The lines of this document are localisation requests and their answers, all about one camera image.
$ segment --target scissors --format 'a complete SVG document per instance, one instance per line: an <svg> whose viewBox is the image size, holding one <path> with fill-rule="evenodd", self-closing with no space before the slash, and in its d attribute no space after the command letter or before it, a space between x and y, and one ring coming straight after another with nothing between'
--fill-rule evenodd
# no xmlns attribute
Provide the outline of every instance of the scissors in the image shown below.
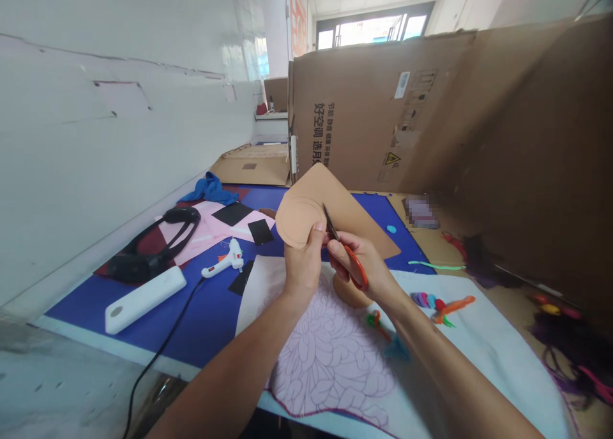
<svg viewBox="0 0 613 439"><path fill-rule="evenodd" d="M324 213L326 214L326 219L328 221L328 233L330 234L330 236L332 238L334 238L336 241L338 241L340 243L340 239L338 238L337 230L334 228L334 224L332 223L332 219L330 218L330 214L328 212L328 209L326 208L326 205L322 204L322 206L324 207ZM361 290L361 291L368 290L368 278L366 276L366 272L364 271L364 267L362 266L362 263L359 261L358 257L351 250L350 247L345 246L342 243L341 243L341 245L345 247L345 250L346 250L347 254L349 255L349 259L351 259L351 262L359 270L359 276L360 276L360 280L361 281L356 281L356 279L353 277L353 275L351 273L349 273L349 277L351 278L351 281L353 281L353 283L356 285L356 288L358 288L359 290Z"/></svg>

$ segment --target fabric with drawing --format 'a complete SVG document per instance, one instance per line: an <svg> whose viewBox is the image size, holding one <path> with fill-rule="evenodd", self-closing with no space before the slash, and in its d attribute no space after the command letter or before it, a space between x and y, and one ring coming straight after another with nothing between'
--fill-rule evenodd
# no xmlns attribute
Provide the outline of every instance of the fabric with drawing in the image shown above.
<svg viewBox="0 0 613 439"><path fill-rule="evenodd" d="M454 315L456 329L441 328L441 332L546 437L569 437L565 407L553 381L526 342L472 281L392 273L409 293L426 290L446 301L477 297L472 308ZM333 275L330 265L323 263L319 288L283 347L266 389L291 417L342 412L397 438L456 437L443 395L416 358L411 362L383 358L385 340L365 323L366 314L377 305L366 310L348 307L336 296ZM236 334L270 305L284 282L283 258L256 258ZM381 322L392 329L384 314Z"/></svg>

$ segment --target black headphones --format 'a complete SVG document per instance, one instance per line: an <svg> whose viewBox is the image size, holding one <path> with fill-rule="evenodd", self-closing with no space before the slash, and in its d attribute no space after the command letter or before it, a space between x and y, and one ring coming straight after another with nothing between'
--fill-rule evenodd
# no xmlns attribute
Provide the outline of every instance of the black headphones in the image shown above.
<svg viewBox="0 0 613 439"><path fill-rule="evenodd" d="M164 249L154 255L138 254L137 249L139 243L145 235L152 231L162 222L179 223L183 222L183 226L179 233L168 243ZM193 207L178 207L169 209L163 217L152 223L139 233L125 247L125 249L109 260L108 275L112 279L124 281L126 283L145 283L150 279L155 278L159 274L168 269L170 262L183 248L187 245L193 233L200 222L200 213ZM185 233L185 230L193 223L192 231L176 246L172 244Z"/></svg>

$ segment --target window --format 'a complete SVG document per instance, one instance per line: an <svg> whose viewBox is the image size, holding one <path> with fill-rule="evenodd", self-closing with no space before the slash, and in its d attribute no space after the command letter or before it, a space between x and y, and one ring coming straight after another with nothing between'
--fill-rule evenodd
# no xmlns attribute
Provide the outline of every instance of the window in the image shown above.
<svg viewBox="0 0 613 439"><path fill-rule="evenodd" d="M317 22L317 49L406 40L423 35L434 2Z"/></svg>

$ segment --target blue mat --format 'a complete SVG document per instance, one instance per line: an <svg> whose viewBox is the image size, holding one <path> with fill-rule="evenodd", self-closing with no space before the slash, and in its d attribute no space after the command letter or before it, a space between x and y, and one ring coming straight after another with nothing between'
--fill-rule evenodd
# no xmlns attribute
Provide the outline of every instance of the blue mat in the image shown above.
<svg viewBox="0 0 613 439"><path fill-rule="evenodd" d="M287 191L287 188L266 186L241 187L250 189L241 202L256 210L265 207L278 209ZM429 267L407 265L409 260L428 262L428 259L408 230L404 229L404 223L387 198L379 195L354 196L384 230L388 225L394 225L398 229L395 234L388 233L402 250L398 256L387 259L386 264L390 269L435 274L434 270ZM283 256L284 244L276 231L276 225L272 233L274 241L259 247L256 247L254 243L239 240L245 262L255 259L256 255ZM174 325L192 288L200 280L201 270L215 265L217 256L225 255L227 252L228 245L221 242L192 259L183 269L187 280L187 286L184 289L119 334L108 337L156 352ZM328 261L326 251L323 251L322 258ZM165 349L164 356L196 367L204 367L234 338L241 297L228 291L228 287L237 275L238 271L227 269L214 278L207 279L200 286L183 321ZM106 335L104 332L106 307L132 290L133 286L92 275L46 312L46 315Z"/></svg>

